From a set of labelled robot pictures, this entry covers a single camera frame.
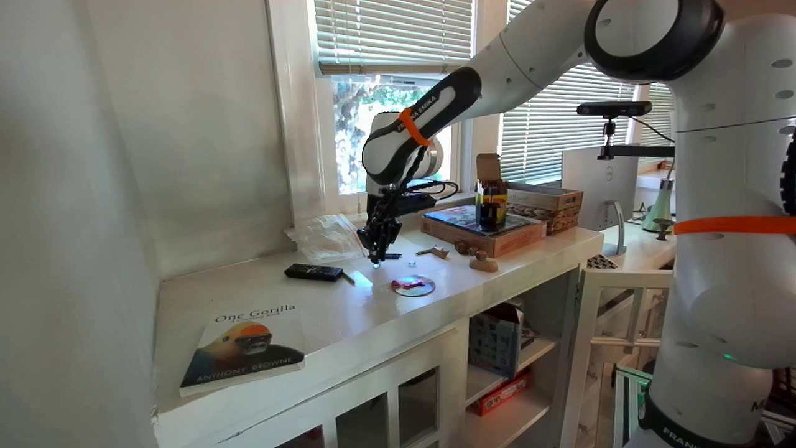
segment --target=wall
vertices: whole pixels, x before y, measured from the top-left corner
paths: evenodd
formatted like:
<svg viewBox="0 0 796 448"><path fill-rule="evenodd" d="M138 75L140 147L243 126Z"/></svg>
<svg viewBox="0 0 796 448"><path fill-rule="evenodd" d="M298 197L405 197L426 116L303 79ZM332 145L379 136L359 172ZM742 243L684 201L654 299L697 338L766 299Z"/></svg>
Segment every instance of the wall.
<svg viewBox="0 0 796 448"><path fill-rule="evenodd" d="M0 2L0 445L154 445L157 282L77 2Z"/></svg>
<svg viewBox="0 0 796 448"><path fill-rule="evenodd" d="M85 0L162 275L289 247L263 0Z"/></svg>

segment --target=window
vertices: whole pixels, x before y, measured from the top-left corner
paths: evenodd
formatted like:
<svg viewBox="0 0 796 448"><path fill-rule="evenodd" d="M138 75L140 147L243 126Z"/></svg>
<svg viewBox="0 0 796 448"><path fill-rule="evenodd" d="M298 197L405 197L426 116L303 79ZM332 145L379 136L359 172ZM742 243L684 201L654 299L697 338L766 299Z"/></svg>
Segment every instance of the window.
<svg viewBox="0 0 796 448"><path fill-rule="evenodd" d="M511 18L533 0L511 0ZM603 120L577 116L580 102L631 100L634 86L609 79L595 65L577 65L548 85L529 102L502 115L500 168L506 178L544 184L560 178L560 155L603 145ZM626 135L626 120L618 120L615 140Z"/></svg>
<svg viewBox="0 0 796 448"><path fill-rule="evenodd" d="M366 188L360 147L472 51L472 0L313 0L318 71L332 81L338 193ZM451 152L451 130L436 135Z"/></svg>

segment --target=cabinet shelf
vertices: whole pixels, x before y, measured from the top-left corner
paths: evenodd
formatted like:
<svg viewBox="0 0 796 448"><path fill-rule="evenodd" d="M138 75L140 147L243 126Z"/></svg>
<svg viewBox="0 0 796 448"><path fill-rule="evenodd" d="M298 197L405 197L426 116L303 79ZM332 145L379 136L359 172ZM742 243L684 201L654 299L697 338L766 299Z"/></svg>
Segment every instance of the cabinet shelf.
<svg viewBox="0 0 796 448"><path fill-rule="evenodd" d="M549 410L549 399L526 390L488 415L466 415L463 441L467 448L507 445Z"/></svg>
<svg viewBox="0 0 796 448"><path fill-rule="evenodd" d="M519 351L517 371L527 367L529 362L534 362L538 357L549 354L555 346L558 346L555 338L538 335L533 344L527 344ZM467 365L467 396L466 396L467 400L466 402L471 405L472 400L478 400L483 394L493 390L502 381L507 381L507 377L490 372L485 367L478 367L478 365Z"/></svg>

